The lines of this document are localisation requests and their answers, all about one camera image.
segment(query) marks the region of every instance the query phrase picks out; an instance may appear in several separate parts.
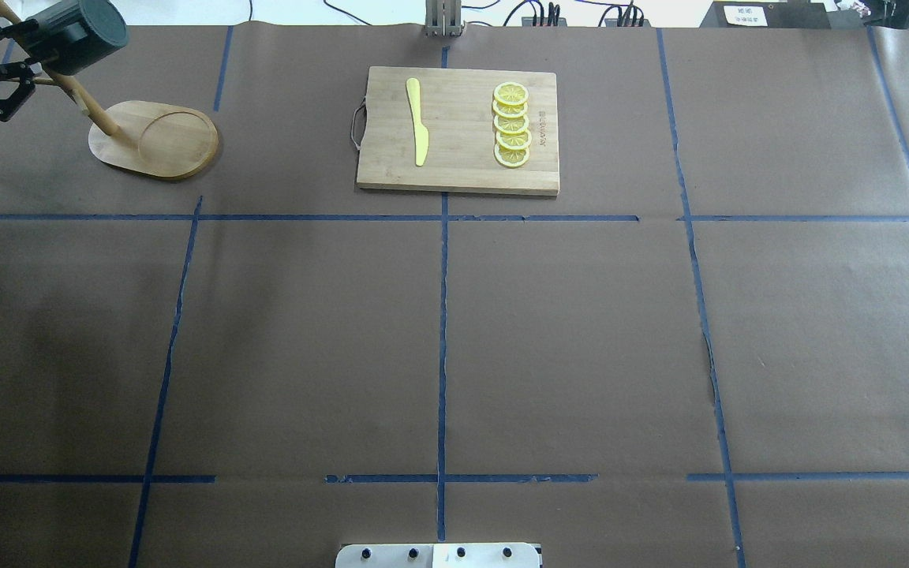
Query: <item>brown table surface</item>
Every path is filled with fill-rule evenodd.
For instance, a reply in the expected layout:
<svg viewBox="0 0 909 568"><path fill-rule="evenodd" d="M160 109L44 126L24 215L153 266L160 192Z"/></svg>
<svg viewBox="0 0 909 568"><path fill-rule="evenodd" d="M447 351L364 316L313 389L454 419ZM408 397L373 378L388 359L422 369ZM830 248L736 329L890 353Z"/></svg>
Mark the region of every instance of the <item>brown table surface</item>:
<svg viewBox="0 0 909 568"><path fill-rule="evenodd" d="M556 72L559 197L357 190L370 65ZM223 149L0 123L0 567L909 566L909 32L133 28L80 79Z"/></svg>

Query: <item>wooden stick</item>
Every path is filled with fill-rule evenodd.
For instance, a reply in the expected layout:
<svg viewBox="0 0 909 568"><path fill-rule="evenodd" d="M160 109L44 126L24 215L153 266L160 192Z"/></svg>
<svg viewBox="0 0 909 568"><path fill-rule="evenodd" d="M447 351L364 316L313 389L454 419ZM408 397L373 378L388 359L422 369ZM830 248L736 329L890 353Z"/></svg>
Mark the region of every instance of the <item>wooden stick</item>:
<svg viewBox="0 0 909 568"><path fill-rule="evenodd" d="M19 23L19 16L3 0L0 0L0 18L6 18L12 23ZM69 95L73 102L78 102L80 99L83 100L87 108L85 114L90 117L90 120L93 120L94 125L100 127L102 132L108 136L114 136L114 134L122 131L122 127L118 126L118 123L107 114L107 111L98 104L96 99L90 96L90 93L87 93L87 90L83 88L83 85L80 85L78 80L68 75L55 73L50 69L45 69L44 71Z"/></svg>
<svg viewBox="0 0 909 568"><path fill-rule="evenodd" d="M19 79L6 79L10 83L19 83ZM33 78L33 84L35 85L46 85L48 87L57 87L58 83L55 83L54 80L44 79L43 77Z"/></svg>

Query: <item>yellow lemon slice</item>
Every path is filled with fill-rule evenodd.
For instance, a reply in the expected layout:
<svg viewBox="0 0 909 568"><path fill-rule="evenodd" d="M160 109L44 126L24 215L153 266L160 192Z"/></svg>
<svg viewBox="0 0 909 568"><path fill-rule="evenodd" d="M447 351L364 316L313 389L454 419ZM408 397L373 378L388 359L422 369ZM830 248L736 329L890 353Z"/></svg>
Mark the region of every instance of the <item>yellow lemon slice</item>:
<svg viewBox="0 0 909 568"><path fill-rule="evenodd" d="M520 168L528 161L528 148L523 150L507 150L500 144L493 144L493 155L501 166L508 168Z"/></svg>
<svg viewBox="0 0 909 568"><path fill-rule="evenodd" d="M518 116L526 115L528 112L528 103L524 103L520 106L509 106L493 101L493 112L496 113L497 116L503 116L503 118L518 118Z"/></svg>
<svg viewBox="0 0 909 568"><path fill-rule="evenodd" d="M524 88L524 85L510 80L510 82L497 85L497 88L493 90L493 99L508 107L519 107L528 101L528 89Z"/></svg>
<svg viewBox="0 0 909 568"><path fill-rule="evenodd" d="M518 118L505 118L497 115L493 118L493 126L497 132L520 134L528 129L528 115L518 116Z"/></svg>
<svg viewBox="0 0 909 568"><path fill-rule="evenodd" d="M531 145L531 132L526 130L519 134L497 133L497 144L506 150L525 150Z"/></svg>

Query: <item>wooden cutting board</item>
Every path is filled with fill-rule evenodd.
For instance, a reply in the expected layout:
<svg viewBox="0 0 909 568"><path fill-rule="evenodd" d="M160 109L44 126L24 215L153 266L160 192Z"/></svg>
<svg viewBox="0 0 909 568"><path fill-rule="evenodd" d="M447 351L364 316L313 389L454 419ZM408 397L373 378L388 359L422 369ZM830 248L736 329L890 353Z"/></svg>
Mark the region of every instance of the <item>wooden cutting board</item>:
<svg viewBox="0 0 909 568"><path fill-rule="evenodd" d="M405 91L419 79L423 125L430 132L423 166L415 164L412 114ZM530 158L519 168L493 155L493 90L506 80L528 89ZM517 195L559 194L556 75L483 69L372 67L367 129L357 187Z"/></svg>

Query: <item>label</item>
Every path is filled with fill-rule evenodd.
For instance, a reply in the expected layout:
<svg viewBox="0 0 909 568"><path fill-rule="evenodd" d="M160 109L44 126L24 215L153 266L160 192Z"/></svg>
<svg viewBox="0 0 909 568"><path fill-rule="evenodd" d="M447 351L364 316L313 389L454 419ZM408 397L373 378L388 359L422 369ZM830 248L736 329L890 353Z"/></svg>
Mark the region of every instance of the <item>label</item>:
<svg viewBox="0 0 909 568"><path fill-rule="evenodd" d="M725 6L724 19L733 25L754 25L767 28L767 15L762 6Z"/></svg>
<svg viewBox="0 0 909 568"><path fill-rule="evenodd" d="M545 145L545 111L538 111L538 145Z"/></svg>

